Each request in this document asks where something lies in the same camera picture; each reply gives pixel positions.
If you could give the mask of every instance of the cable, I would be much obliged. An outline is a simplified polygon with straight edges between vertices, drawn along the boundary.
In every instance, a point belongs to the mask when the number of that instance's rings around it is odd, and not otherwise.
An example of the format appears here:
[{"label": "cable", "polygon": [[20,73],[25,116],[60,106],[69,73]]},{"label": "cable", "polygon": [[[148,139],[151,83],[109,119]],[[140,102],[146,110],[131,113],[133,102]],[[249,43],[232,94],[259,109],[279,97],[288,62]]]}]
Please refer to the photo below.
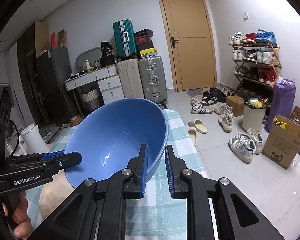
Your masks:
[{"label": "cable", "polygon": [[13,127],[15,128],[16,132],[17,132],[17,145],[16,147],[14,148],[13,152],[10,154],[9,157],[13,156],[15,154],[15,152],[17,151],[17,148],[19,146],[19,140],[20,140],[20,136],[19,136],[19,131],[18,131],[18,128],[16,126],[16,124],[11,120],[9,119],[9,122],[12,123]]}]

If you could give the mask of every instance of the doormat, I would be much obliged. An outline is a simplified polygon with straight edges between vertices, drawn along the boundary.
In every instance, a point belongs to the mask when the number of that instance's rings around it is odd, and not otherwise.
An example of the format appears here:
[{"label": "doormat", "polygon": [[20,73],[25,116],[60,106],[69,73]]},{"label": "doormat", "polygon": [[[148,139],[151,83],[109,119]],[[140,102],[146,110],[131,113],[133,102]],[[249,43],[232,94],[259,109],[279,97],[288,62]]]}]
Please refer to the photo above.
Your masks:
[{"label": "doormat", "polygon": [[193,98],[194,96],[201,96],[202,95],[202,88],[197,89],[190,89],[187,91],[187,95]]}]

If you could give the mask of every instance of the plastic bag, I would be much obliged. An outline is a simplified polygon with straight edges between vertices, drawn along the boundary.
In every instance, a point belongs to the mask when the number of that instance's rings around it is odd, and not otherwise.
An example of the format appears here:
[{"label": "plastic bag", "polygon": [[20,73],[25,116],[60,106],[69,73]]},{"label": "plastic bag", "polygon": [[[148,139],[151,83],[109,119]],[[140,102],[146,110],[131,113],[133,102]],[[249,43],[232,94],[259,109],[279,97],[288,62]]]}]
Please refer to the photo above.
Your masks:
[{"label": "plastic bag", "polygon": [[277,114],[285,118],[290,117],[295,95],[296,85],[294,83],[294,80],[283,79],[279,76],[274,87],[271,110],[268,121],[265,125],[265,131],[270,131],[273,119]]}]

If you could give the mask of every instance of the cat logo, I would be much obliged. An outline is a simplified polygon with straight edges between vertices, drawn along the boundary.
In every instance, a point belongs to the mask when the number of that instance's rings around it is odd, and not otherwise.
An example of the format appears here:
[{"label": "cat logo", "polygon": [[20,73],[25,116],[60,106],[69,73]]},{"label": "cat logo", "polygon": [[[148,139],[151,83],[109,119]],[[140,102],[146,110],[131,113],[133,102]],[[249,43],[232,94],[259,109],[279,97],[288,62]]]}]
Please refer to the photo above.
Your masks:
[{"label": "cat logo", "polygon": [[274,152],[272,152],[272,155],[271,155],[271,159],[276,162],[276,163],[279,163],[283,158],[283,155],[277,155],[275,154]]}]

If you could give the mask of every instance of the finger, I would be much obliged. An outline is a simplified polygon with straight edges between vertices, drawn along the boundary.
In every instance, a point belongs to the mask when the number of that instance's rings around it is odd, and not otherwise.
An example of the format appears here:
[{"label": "finger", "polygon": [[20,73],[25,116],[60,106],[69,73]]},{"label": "finger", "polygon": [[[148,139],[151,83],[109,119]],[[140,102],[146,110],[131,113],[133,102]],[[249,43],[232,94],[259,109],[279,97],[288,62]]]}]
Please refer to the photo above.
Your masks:
[{"label": "finger", "polygon": [[22,240],[26,240],[32,232],[33,227],[31,225],[31,220],[28,216],[13,230],[15,236]]},{"label": "finger", "polygon": [[25,221],[27,218],[27,210],[28,210],[28,200],[25,199],[24,202],[19,202],[16,210],[12,213],[12,219],[17,224]]},{"label": "finger", "polygon": [[26,192],[25,191],[19,192],[18,198],[21,202],[24,202],[26,200]]}]

